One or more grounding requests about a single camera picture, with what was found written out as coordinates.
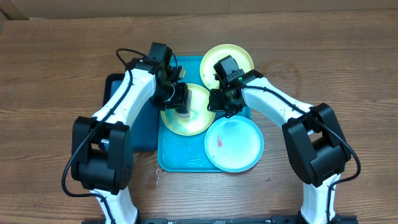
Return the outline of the light blue plate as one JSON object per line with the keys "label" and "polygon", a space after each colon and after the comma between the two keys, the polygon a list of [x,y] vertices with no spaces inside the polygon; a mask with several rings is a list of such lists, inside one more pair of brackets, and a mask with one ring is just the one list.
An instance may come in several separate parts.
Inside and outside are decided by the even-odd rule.
{"label": "light blue plate", "polygon": [[244,116],[220,118],[207,130],[205,153],[225,172],[244,172],[254,167],[264,150],[261,130]]}

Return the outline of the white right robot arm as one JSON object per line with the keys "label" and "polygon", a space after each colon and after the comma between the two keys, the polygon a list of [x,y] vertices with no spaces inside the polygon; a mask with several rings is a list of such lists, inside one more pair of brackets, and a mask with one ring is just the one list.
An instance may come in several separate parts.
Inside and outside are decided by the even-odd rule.
{"label": "white right robot arm", "polygon": [[290,165],[303,182],[303,223],[340,223],[333,209],[336,185],[354,157],[333,109],[312,106],[274,87],[257,70],[245,72],[228,55],[214,66],[219,86],[210,91],[208,110],[230,118],[244,107],[261,112],[283,133]]}

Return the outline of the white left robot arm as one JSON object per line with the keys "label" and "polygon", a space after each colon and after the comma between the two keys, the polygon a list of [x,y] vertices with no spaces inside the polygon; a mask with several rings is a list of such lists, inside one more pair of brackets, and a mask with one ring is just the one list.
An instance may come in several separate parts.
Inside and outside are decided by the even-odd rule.
{"label": "white left robot arm", "polygon": [[121,85],[92,117],[78,117],[72,129],[72,155],[62,174],[69,197],[96,197],[105,223],[138,223],[128,184],[133,170],[131,126],[147,101],[161,111],[189,114],[190,94],[179,65],[165,44],[152,43],[149,53],[125,62]]}

